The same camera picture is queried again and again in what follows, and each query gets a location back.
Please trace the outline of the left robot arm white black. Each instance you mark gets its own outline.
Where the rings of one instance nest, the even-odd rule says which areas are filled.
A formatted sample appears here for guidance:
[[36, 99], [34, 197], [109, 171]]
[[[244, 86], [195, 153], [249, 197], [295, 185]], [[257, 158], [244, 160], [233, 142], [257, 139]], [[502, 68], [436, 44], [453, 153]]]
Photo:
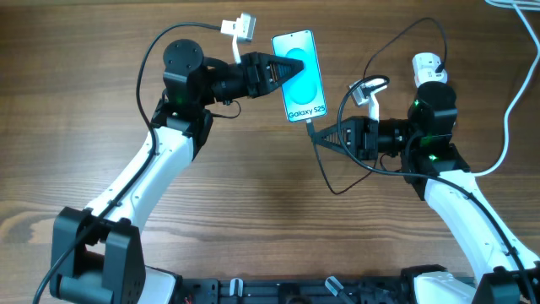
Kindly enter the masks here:
[[51, 267], [39, 292], [71, 303], [188, 303], [180, 275], [148, 266], [141, 234], [171, 182], [205, 145], [209, 106], [273, 92], [304, 70], [301, 60], [260, 52], [235, 63], [205, 56], [192, 40], [164, 51], [165, 89], [144, 121], [148, 137], [117, 179], [84, 209], [55, 218]]

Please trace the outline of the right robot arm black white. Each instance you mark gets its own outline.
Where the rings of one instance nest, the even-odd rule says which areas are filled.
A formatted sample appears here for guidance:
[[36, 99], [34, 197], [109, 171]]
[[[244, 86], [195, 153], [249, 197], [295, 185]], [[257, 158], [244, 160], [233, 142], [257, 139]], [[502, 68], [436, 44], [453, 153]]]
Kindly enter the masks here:
[[389, 175], [368, 161], [384, 154], [401, 158], [396, 176], [412, 185], [451, 230], [471, 264], [479, 288], [491, 296], [508, 290], [539, 301], [539, 257], [508, 229], [478, 189], [466, 161], [451, 143], [456, 93], [429, 81], [418, 87], [405, 120], [339, 117], [321, 131], [308, 129], [315, 146], [348, 156], [367, 171]]

